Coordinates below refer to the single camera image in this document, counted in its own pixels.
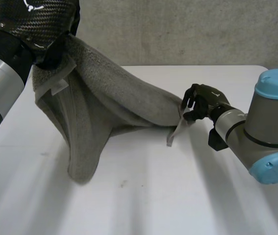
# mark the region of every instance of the white table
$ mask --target white table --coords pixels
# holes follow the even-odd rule
[[[259,66],[126,67],[183,96],[222,90],[247,112]],[[167,130],[113,137],[92,181],[67,175],[68,148],[35,106],[31,82],[0,127],[0,235],[278,235],[278,185],[259,184],[227,149],[207,145],[210,120],[166,147]]]

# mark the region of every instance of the terry cloth towel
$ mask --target terry cloth towel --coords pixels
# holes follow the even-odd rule
[[[68,173],[78,183],[92,178],[109,137],[179,123],[180,98],[138,79],[72,35],[61,65],[53,71],[34,67],[32,79],[37,106],[69,145]]]

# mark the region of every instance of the blue joint cap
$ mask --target blue joint cap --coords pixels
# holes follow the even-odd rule
[[[265,98],[278,99],[278,69],[263,72],[255,86],[255,92]]]
[[[261,184],[278,183],[278,153],[268,155],[255,162],[249,173]]]

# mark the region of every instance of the gray towel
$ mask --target gray towel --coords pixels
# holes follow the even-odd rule
[[[109,137],[179,123],[180,98],[136,78],[74,36],[66,39],[58,69],[33,68],[33,88],[37,106],[70,147],[68,173],[78,183],[92,178]]]

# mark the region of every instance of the white logo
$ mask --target white logo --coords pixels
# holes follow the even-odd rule
[[[26,2],[27,0],[23,0],[23,1],[25,2],[25,5],[26,5],[26,7],[27,7],[28,12],[31,12],[32,10],[33,10],[33,11],[41,10],[41,9],[44,8],[44,6],[39,6],[39,7],[32,6],[32,5],[30,5],[30,4],[28,4],[28,3]]]
[[[213,95],[216,95],[217,97],[219,97],[221,94],[215,94],[214,92],[212,92]]]

